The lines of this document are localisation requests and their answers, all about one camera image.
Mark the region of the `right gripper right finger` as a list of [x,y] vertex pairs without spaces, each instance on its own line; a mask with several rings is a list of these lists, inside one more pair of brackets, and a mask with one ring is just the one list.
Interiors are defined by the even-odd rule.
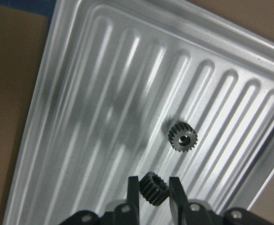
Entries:
[[188,203],[187,196],[179,177],[169,178],[169,203],[172,221],[175,225],[186,225],[184,206]]

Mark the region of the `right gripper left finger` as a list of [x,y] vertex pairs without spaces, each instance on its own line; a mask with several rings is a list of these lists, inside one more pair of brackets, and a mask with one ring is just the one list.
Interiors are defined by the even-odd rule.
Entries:
[[133,225],[140,224],[140,214],[139,214],[139,180],[137,176],[130,176],[128,178],[128,187],[127,187],[127,203],[130,206],[130,216]]

